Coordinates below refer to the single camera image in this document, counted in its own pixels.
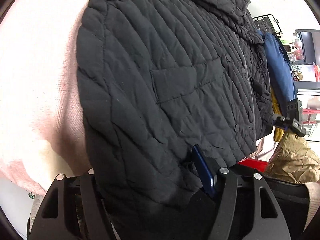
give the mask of yellow garment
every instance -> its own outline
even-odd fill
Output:
[[[292,183],[317,182],[320,179],[320,158],[304,138],[287,130],[264,174]]]
[[[275,92],[273,91],[273,89],[271,88],[271,99],[272,99],[272,109],[273,112],[275,114],[281,114],[281,110],[280,110],[280,105],[278,104],[278,101],[276,99],[276,95]],[[273,139],[275,142],[279,142],[281,137],[284,134],[284,130],[280,129],[280,128],[275,128],[275,133],[273,135]]]

